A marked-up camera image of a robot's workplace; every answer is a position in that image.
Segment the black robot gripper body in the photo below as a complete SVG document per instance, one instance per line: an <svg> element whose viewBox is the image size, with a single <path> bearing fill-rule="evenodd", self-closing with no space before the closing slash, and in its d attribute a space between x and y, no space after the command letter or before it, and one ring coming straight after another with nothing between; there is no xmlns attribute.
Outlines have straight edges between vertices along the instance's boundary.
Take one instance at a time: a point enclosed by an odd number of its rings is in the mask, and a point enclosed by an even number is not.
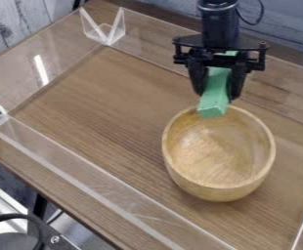
<svg viewBox="0 0 303 250"><path fill-rule="evenodd" d="M209 67L263 71L269 45L249 41L239 34L239 22L257 25L262 21L266 7L263 2L259 4L259 17L247 21L239 12L239 0L199 0L202 31L173 39L174 62L183 64L191 72L206 71Z"/></svg>

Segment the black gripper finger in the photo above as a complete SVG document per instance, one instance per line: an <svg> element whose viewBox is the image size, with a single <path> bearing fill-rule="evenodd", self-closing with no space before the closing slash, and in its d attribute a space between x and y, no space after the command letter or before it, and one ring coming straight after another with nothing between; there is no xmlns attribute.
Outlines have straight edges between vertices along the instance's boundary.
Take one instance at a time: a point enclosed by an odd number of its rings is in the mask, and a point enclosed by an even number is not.
<svg viewBox="0 0 303 250"><path fill-rule="evenodd" d="M231 69L231 77L229 84L230 100L234 101L241 97L242 89L247 77L247 64L239 62Z"/></svg>
<svg viewBox="0 0 303 250"><path fill-rule="evenodd" d="M189 73L193 82L193 88L195 93L201 96L206 91L206 77L209 76L209 68L203 62L190 60L189 62Z"/></svg>

